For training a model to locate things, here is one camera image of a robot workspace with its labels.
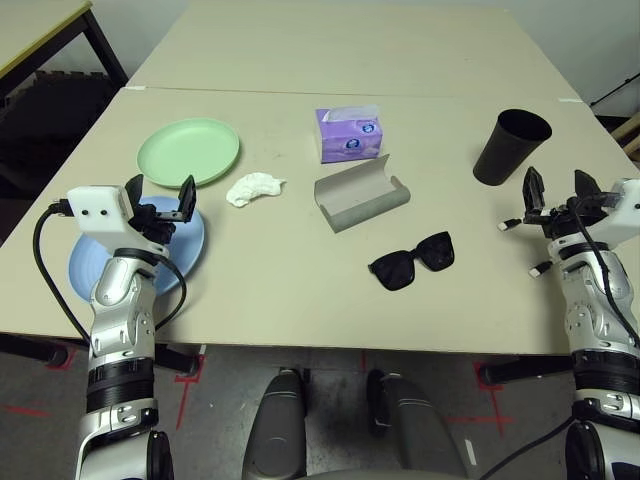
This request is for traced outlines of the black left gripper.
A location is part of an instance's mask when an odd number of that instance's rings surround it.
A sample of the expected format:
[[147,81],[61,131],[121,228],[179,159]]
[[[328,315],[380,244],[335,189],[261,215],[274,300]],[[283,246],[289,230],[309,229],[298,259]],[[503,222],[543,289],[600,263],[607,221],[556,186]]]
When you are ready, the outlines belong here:
[[133,217],[129,225],[141,233],[147,240],[168,245],[175,233],[175,223],[191,221],[196,205],[196,183],[192,175],[183,182],[178,195],[178,211],[159,211],[155,205],[140,205],[144,176],[137,174],[127,181],[125,190],[128,195]]

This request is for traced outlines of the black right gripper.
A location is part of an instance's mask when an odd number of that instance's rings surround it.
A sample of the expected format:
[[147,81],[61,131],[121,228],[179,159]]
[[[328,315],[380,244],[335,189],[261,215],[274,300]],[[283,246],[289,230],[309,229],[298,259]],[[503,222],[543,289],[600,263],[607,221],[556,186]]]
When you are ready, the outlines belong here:
[[600,189],[596,180],[576,169],[574,184],[576,196],[569,197],[559,207],[546,210],[543,178],[530,166],[523,180],[525,214],[522,222],[541,226],[546,238],[557,240],[580,232],[580,226],[588,227],[606,218],[608,214],[603,208],[609,203],[610,195]]

